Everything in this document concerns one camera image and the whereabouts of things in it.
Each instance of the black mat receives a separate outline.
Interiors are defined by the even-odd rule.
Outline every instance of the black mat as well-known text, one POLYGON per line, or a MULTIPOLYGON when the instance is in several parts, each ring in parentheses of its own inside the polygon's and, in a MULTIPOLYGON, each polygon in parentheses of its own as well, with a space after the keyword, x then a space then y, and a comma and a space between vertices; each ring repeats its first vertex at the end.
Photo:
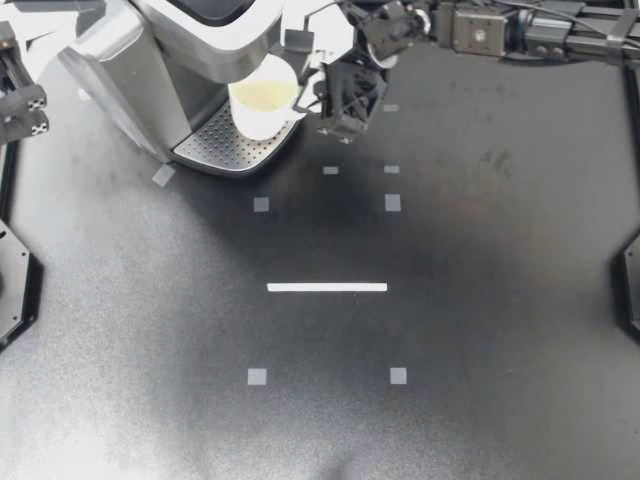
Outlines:
POLYGON ((640 224, 620 73, 425 47, 393 81, 351 146, 309 122, 258 177, 160 188, 48 72, 13 215, 47 270, 0 355, 3 478, 637 479, 640 345, 610 275, 640 224), (266 291, 356 281, 389 292, 266 291))

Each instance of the white cup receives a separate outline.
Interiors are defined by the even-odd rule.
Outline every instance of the white cup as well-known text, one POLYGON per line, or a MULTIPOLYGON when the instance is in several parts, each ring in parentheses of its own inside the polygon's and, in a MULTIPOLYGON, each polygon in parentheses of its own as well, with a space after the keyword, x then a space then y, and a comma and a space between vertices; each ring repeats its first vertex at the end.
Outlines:
POLYGON ((298 78, 291 65, 268 54, 251 75, 229 84, 233 123, 251 140, 273 138, 287 122, 305 116, 291 108, 299 91, 298 78))

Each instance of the metal drip tray grate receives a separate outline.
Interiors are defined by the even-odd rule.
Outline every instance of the metal drip tray grate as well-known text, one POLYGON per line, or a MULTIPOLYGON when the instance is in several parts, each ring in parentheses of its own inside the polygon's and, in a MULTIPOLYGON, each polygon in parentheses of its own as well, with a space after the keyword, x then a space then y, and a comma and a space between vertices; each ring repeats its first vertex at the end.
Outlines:
POLYGON ((297 122, 290 122, 270 140, 256 142, 243 137, 226 103, 198 131, 179 144, 178 160, 208 173, 241 176, 263 166, 286 142, 297 122))

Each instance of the white tape marker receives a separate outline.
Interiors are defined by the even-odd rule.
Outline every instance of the white tape marker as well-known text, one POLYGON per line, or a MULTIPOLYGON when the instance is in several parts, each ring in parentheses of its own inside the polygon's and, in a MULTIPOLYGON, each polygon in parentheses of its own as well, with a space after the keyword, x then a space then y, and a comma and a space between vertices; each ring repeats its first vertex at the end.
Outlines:
POLYGON ((286 292, 386 292, 386 283, 267 283, 272 293, 286 292))

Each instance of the black metal bracket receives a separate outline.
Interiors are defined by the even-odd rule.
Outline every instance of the black metal bracket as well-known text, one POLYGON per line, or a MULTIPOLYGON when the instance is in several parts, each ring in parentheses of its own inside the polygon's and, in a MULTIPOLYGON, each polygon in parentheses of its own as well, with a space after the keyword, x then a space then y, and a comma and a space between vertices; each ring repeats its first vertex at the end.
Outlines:
POLYGON ((16 158, 16 143, 0 148, 0 351, 36 319, 42 285, 42 265, 6 224, 16 158))

